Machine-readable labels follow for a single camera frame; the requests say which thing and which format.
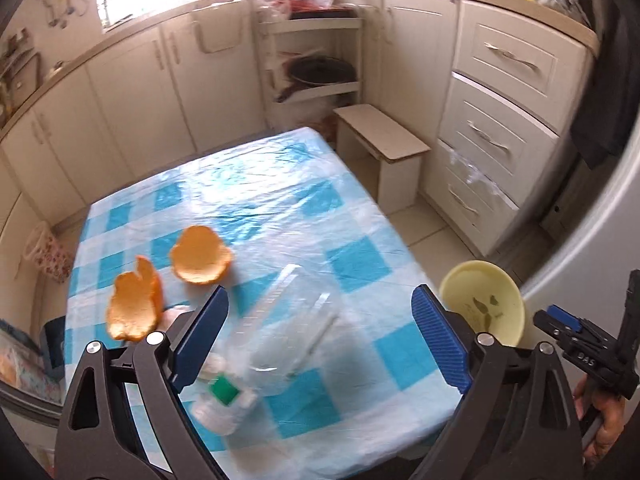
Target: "checkered tablecloth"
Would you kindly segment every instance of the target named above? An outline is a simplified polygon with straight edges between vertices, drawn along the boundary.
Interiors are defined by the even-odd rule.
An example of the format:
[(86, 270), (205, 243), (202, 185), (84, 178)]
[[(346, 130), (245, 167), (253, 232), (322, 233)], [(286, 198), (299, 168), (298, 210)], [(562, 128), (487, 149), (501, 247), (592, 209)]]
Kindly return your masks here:
[[(433, 433), (460, 396), (413, 322), (410, 297), (430, 283), (347, 167), (302, 128), (194, 160), (95, 203), (82, 232), (66, 314), (66, 382), (88, 342), (119, 345), (104, 313), (114, 278), (149, 256), (168, 306), (210, 293), (171, 272), (168, 252), (192, 224), (215, 229), (235, 261), (222, 285), (230, 313), (216, 345), (289, 263), (322, 273), (343, 312), (305, 370), (260, 401), (237, 432), (194, 424), (232, 480), (344, 478)], [(206, 385), (180, 395), (187, 412)], [(137, 387), (130, 403), (151, 461), (167, 468)]]

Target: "orange peel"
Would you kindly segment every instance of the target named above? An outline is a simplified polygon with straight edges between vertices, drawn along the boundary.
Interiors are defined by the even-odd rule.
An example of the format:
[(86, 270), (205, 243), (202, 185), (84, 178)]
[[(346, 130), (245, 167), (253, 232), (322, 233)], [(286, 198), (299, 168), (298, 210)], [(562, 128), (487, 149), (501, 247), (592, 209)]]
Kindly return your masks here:
[(219, 280), (233, 260), (233, 253), (209, 227), (187, 227), (169, 252), (174, 274), (181, 280), (209, 285)]
[(136, 256), (136, 270), (118, 275), (113, 286), (106, 312), (107, 332), (116, 340), (140, 341), (155, 330), (162, 317), (160, 276), (148, 258)]

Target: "pan handle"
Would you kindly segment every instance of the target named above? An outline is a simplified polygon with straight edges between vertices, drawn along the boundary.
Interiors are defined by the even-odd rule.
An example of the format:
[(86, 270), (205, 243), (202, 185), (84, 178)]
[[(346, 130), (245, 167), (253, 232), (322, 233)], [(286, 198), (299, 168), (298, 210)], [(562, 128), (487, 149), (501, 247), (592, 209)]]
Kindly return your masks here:
[(289, 99), (293, 94), (295, 94), (295, 92), (299, 92), (300, 90), (304, 90), (305, 88), (309, 88), (309, 86), (299, 81), (296, 81), (291, 85), (287, 86), (282, 92), (280, 92), (280, 95), (276, 97), (276, 102), (283, 103), (284, 101)]

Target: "metal screw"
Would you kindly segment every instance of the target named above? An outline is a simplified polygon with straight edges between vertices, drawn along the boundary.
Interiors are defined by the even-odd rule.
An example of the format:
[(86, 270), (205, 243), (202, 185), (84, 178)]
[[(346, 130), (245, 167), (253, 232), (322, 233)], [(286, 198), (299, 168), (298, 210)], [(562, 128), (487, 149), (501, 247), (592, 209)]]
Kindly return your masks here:
[(164, 340), (164, 334), (162, 332), (152, 332), (146, 336), (146, 342), (150, 345), (159, 345)]
[(486, 332), (478, 334), (478, 337), (476, 339), (482, 346), (491, 346), (495, 343), (494, 336), (492, 336), (491, 334), (487, 334)]
[(100, 348), (102, 348), (102, 344), (100, 343), (100, 341), (91, 341), (86, 346), (86, 351), (89, 352), (89, 354), (95, 354), (98, 350), (100, 350)]
[(554, 347), (546, 341), (543, 341), (542, 343), (540, 343), (540, 351), (543, 354), (551, 355), (554, 352)]

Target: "black cloth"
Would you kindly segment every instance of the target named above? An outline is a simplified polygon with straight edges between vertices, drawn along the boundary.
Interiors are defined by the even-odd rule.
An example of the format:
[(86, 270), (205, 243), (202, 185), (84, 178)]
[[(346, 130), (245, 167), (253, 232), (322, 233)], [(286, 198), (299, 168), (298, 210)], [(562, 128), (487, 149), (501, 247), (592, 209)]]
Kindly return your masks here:
[(578, 112), (571, 136), (594, 169), (607, 155), (625, 149), (640, 104), (640, 34), (611, 4), (600, 57)]

